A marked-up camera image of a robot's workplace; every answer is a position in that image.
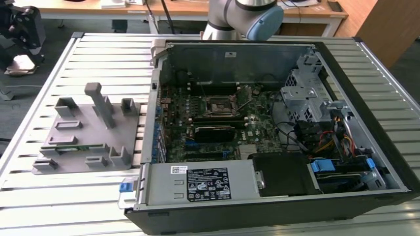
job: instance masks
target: blue tab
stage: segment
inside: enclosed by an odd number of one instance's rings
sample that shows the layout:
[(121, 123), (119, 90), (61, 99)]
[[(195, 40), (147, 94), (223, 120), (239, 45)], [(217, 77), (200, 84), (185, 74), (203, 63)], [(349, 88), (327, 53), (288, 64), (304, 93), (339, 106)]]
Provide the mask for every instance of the blue tab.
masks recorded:
[(333, 162), (328, 159), (316, 160), (313, 162), (317, 164), (320, 171), (335, 171), (336, 170)]
[(313, 172), (319, 172), (320, 171), (320, 168), (317, 167), (315, 162), (311, 163), (311, 167), (312, 167), (312, 171)]
[(369, 165), (369, 168), (371, 168), (371, 169), (375, 169), (375, 166), (376, 166), (376, 165), (375, 165), (375, 162), (373, 162), (373, 159), (372, 159), (372, 158), (368, 158), (368, 159), (367, 159), (367, 163), (368, 163), (368, 165)]
[(132, 183), (120, 183), (120, 193), (132, 192)]
[(313, 172), (323, 172), (323, 171), (335, 171), (335, 165), (332, 160), (323, 159), (323, 160), (315, 160), (311, 163), (311, 167)]

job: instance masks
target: desk leg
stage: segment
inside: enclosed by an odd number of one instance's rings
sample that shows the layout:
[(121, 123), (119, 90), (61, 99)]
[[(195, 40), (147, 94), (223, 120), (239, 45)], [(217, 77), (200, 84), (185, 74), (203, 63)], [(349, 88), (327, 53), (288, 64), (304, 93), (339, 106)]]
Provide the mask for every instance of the desk leg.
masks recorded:
[(147, 16), (147, 20), (149, 21), (151, 34), (159, 34), (159, 17), (155, 16), (153, 19), (151, 16)]
[(323, 37), (333, 37), (336, 30), (339, 29), (343, 18), (331, 18), (331, 21), (325, 27)]

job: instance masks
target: circuit board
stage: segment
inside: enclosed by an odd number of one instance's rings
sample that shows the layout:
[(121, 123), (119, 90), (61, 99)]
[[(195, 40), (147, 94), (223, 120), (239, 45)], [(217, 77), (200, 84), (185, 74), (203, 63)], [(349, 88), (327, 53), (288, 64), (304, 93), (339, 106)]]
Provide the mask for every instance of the circuit board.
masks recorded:
[[(167, 141), (165, 162), (240, 160), (241, 147), (255, 147), (255, 150), (263, 153), (283, 151), (269, 114), (272, 91), (261, 91), (261, 86), (257, 85), (244, 85), (237, 87), (236, 92), (229, 96), (195, 96), (191, 88), (165, 87), (161, 94)], [(224, 116), (237, 117), (241, 121), (235, 122), (244, 124), (243, 127), (235, 128), (233, 139), (219, 142), (217, 140), (225, 138), (219, 137), (213, 142), (196, 142), (193, 130), (197, 128), (193, 121), (209, 117), (209, 121), (201, 123), (208, 123), (213, 128), (223, 126), (217, 126), (217, 123), (227, 122), (212, 121), (211, 117)]]

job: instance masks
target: white sticker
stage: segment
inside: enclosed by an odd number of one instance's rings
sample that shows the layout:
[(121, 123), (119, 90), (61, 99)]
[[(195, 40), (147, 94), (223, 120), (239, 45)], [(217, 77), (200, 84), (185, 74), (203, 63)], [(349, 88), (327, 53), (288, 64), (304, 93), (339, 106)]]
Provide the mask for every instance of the white sticker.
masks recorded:
[(171, 174), (185, 174), (188, 166), (171, 166)]
[(227, 53), (224, 53), (224, 57), (225, 58), (235, 58), (236, 57), (236, 53), (235, 52), (227, 52)]
[(145, 14), (145, 11), (127, 11), (128, 13)]

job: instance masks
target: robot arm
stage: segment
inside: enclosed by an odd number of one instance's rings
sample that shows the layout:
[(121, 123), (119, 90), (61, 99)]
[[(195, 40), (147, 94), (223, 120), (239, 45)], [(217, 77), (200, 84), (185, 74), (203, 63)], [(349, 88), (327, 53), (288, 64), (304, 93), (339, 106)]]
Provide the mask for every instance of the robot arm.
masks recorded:
[[(40, 50), (45, 40), (40, 10), (33, 6), (16, 7), (13, 2), (0, 0), (0, 34), (15, 42), (37, 66), (43, 62)], [(0, 69), (7, 70), (13, 64), (13, 58), (1, 46), (0, 54)]]
[(267, 40), (283, 22), (277, 0), (211, 0), (209, 21), (203, 39)]

